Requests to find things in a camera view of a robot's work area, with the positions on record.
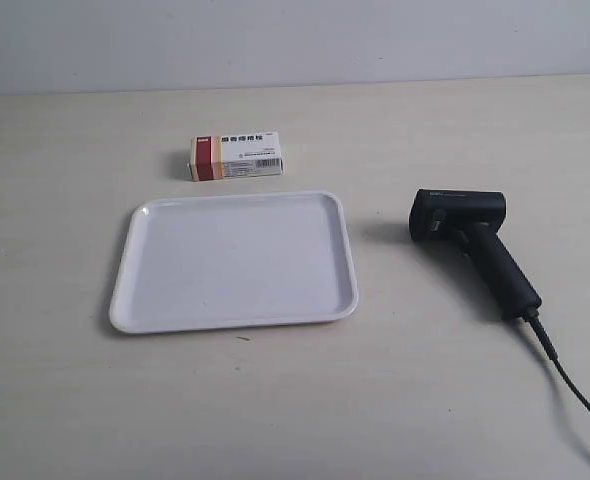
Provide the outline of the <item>black handheld barcode scanner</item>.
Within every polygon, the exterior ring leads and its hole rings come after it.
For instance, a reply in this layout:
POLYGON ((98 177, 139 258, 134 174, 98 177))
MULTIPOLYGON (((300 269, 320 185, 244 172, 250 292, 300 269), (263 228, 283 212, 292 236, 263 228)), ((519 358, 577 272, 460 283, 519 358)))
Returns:
POLYGON ((409 214, 416 243, 450 243, 469 258, 506 320, 538 317, 542 299, 498 232, 507 214, 503 193, 420 189, 409 214))

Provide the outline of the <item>white red medicine box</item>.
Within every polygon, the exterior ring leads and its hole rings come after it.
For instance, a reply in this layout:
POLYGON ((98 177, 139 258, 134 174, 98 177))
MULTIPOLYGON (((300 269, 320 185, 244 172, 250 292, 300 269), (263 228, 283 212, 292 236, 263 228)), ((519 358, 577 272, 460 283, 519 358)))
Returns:
POLYGON ((268 131, 194 137, 187 167, 194 182, 281 175, 279 135, 268 131))

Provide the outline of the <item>white plastic tray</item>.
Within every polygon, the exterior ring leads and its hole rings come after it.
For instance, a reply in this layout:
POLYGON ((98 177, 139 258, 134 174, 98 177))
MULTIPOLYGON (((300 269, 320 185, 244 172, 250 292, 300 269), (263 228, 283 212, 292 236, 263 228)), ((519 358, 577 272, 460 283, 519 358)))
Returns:
POLYGON ((358 300, 335 195, 157 199, 131 215, 108 317, 131 335, 317 324, 358 300))

